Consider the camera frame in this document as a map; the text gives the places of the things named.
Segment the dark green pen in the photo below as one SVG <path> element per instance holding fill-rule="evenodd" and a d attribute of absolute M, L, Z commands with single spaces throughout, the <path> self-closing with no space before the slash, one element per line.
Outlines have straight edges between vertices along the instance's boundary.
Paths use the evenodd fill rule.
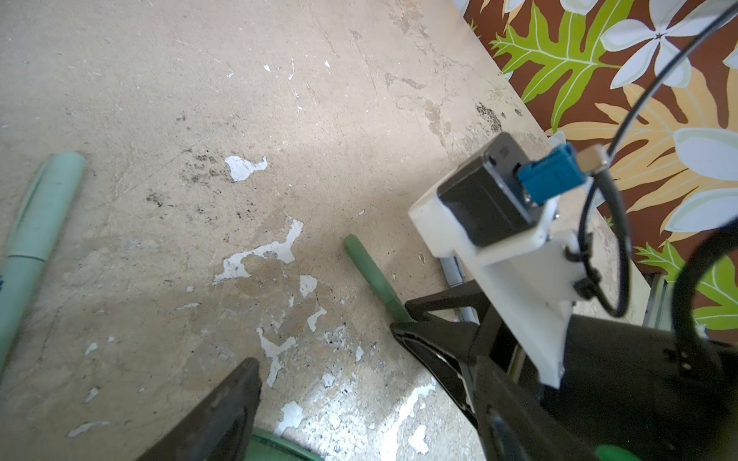
<path fill-rule="evenodd" d="M 348 235 L 343 240 L 343 248 L 392 318 L 396 322 L 410 322 L 411 317 L 405 310 L 396 291 L 359 238 L 355 234 Z"/>

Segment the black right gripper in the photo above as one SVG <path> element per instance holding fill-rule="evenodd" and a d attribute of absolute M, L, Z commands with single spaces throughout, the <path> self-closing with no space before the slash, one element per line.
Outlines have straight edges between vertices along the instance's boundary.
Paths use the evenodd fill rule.
<path fill-rule="evenodd" d="M 573 315 L 564 366 L 523 391 L 595 460 L 736 459 L 736 347 Z"/>

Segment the light green pen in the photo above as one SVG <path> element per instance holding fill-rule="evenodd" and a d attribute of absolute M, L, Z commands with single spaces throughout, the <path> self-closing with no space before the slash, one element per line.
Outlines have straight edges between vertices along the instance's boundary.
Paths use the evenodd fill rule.
<path fill-rule="evenodd" d="M 1 363 L 7 362 L 86 168 L 77 152 L 46 161 L 21 202 L 1 271 Z"/>

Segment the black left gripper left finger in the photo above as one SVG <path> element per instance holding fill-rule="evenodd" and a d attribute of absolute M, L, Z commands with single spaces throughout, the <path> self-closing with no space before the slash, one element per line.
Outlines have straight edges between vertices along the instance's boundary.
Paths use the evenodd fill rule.
<path fill-rule="evenodd" d="M 243 460 L 261 397 L 259 361 L 246 358 L 141 460 Z"/>

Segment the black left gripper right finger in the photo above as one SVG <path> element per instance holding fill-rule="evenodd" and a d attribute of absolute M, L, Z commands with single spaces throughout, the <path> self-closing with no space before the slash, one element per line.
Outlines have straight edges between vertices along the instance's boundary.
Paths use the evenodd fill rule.
<path fill-rule="evenodd" d="M 488 357 L 474 365 L 474 411 L 489 460 L 595 460 L 592 447 L 563 428 Z"/>

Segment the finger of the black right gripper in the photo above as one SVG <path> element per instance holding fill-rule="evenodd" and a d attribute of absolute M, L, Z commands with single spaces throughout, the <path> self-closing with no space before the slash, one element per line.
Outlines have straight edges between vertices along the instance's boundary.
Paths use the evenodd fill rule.
<path fill-rule="evenodd" d="M 395 322 L 394 339 L 441 385 L 472 426 L 489 426 L 490 329 L 469 322 Z"/>
<path fill-rule="evenodd" d="M 490 301 L 475 280 L 405 302 L 405 310 L 415 321 L 427 320 L 427 312 L 463 307 L 472 308 L 480 320 L 488 313 Z"/>

